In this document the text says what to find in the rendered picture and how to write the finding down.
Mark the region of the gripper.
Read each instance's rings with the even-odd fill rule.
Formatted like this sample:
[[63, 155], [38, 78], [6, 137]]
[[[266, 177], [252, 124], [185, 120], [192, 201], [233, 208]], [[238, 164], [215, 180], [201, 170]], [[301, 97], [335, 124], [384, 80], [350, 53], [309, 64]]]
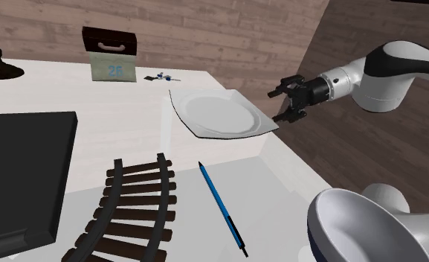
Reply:
[[282, 93], [291, 94], [290, 106], [284, 112], [275, 115], [274, 122], [287, 121], [294, 123], [307, 116], [305, 108], [322, 103], [329, 99], [329, 84], [322, 78], [316, 77], [313, 80], [304, 82], [305, 77], [296, 74], [280, 80], [280, 84], [268, 93], [270, 98], [274, 98]]

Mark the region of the white square plate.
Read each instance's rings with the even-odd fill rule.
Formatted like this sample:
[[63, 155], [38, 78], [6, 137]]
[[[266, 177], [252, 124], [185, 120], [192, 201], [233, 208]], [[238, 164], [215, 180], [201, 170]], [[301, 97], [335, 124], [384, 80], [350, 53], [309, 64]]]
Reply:
[[278, 125], [234, 89], [171, 89], [172, 107], [197, 138], [232, 140], [263, 135]]

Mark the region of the blue pen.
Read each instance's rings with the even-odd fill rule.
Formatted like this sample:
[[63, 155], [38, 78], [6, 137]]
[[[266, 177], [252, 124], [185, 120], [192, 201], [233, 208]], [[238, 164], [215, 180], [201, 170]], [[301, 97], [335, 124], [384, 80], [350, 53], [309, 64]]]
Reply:
[[206, 168], [204, 167], [204, 165], [201, 162], [198, 162], [198, 164], [199, 164], [199, 169], [201, 171], [201, 174], [202, 174], [205, 182], [207, 183], [207, 186], [209, 187], [210, 192], [212, 193], [213, 198], [215, 199], [215, 202], [218, 205], [219, 210], [221, 211], [221, 214], [222, 214], [223, 218], [225, 219], [226, 224], [228, 225], [230, 233], [233, 235], [233, 239], [236, 241], [237, 246], [243, 252], [244, 256], [248, 258], [249, 254], [246, 251], [245, 243], [244, 243], [241, 235], [239, 234], [239, 231], [236, 228], [231, 216], [229, 215], [228, 210], [225, 207], [225, 204], [223, 203], [221, 197], [219, 196], [219, 193], [216, 190], [216, 187], [213, 184]]

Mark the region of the bunch of keys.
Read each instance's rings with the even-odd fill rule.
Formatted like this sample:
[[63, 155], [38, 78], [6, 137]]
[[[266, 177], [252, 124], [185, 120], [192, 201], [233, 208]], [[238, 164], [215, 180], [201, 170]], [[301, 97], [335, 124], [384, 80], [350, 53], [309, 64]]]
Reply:
[[163, 72], [160, 72], [156, 76], [145, 76], [145, 80], [153, 81], [153, 80], [165, 80], [165, 81], [179, 81], [179, 79], [174, 79], [170, 75], [164, 75]]

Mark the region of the white desk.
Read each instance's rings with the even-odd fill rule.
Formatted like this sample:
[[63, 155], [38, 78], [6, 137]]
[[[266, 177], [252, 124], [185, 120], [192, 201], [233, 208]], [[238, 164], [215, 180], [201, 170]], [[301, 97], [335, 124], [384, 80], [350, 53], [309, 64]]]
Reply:
[[[100, 201], [106, 171], [172, 161], [177, 188], [167, 262], [315, 262], [306, 232], [309, 203], [327, 184], [275, 134], [238, 140], [196, 138], [178, 119], [171, 89], [219, 89], [205, 71], [169, 70], [179, 81], [94, 82], [82, 63], [16, 60], [23, 76], [0, 80], [0, 113], [77, 113], [78, 125], [57, 241], [0, 262], [60, 262]], [[205, 182], [206, 168], [249, 257], [239, 249]]]

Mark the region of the desk calendar with black top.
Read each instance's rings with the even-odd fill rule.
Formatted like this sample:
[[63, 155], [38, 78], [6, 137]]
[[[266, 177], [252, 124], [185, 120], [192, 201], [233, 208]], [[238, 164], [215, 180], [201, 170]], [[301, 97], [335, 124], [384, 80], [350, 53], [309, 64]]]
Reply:
[[93, 81], [135, 82], [137, 37], [134, 33], [83, 26]]

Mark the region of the brown toy train track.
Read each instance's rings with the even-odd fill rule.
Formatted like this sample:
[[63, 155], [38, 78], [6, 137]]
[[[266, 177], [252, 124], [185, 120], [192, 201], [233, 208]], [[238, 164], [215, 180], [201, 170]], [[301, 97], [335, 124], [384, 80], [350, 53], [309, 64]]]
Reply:
[[106, 187], [99, 207], [85, 231], [61, 262], [166, 262], [160, 243], [172, 239], [165, 224], [175, 220], [170, 205], [177, 197], [171, 181], [172, 162], [163, 153], [155, 162], [124, 167], [120, 159], [106, 171]]

